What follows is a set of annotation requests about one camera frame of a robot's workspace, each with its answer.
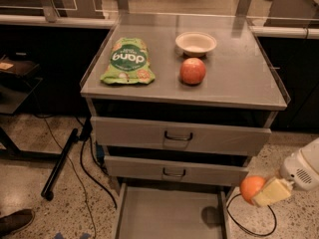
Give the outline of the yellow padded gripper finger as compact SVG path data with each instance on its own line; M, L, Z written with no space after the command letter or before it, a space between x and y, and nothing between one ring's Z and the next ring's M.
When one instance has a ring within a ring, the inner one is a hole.
M284 178L273 177L252 197L252 203L258 207L274 204L289 198L293 183Z

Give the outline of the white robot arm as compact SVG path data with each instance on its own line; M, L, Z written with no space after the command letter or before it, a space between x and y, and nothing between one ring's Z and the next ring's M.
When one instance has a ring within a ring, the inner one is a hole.
M268 179L251 201L263 207L289 198L294 190L310 191L318 187L319 138L286 157L279 175Z

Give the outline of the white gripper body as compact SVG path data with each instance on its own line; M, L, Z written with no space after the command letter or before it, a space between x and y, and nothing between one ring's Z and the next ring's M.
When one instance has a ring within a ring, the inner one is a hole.
M314 150L300 148L287 156L280 166L280 175L291 181L297 190L309 191L314 188Z

